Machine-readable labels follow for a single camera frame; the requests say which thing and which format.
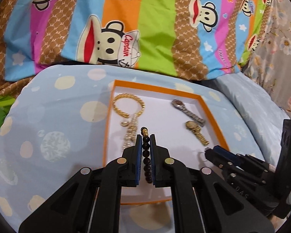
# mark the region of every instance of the white star print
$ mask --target white star print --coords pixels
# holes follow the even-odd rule
[[[206,51],[213,52],[213,50],[212,50],[212,46],[211,46],[210,44],[208,44],[207,41],[204,43],[204,47],[205,47],[205,50],[206,50]]]
[[[25,56],[22,55],[22,52],[19,51],[18,53],[14,53],[12,55],[13,64],[12,65],[19,65],[22,66],[24,64]]]
[[[247,27],[244,24],[240,24],[239,29],[245,32]]]

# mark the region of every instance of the floral curtain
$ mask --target floral curtain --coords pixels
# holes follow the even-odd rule
[[[244,74],[291,118],[291,2],[272,0],[270,17]]]

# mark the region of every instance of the monkey ear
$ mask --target monkey ear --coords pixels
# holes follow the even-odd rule
[[[251,13],[250,13],[250,12],[246,12],[246,11],[244,11],[244,14],[245,14],[245,16],[247,16],[247,17],[251,17]]]
[[[212,28],[207,26],[207,25],[204,25],[204,28],[207,32],[211,32],[212,31]]]
[[[124,30],[124,25],[120,21],[112,21],[107,24],[106,29],[114,29],[122,32]]]
[[[46,2],[46,3],[36,3],[36,8],[39,10],[39,11],[43,11],[43,10],[46,10],[49,6],[49,2]]]
[[[208,8],[212,8],[212,9],[215,9],[216,8],[216,6],[212,2],[207,2],[207,3],[205,3],[204,6],[205,7],[208,7]]]

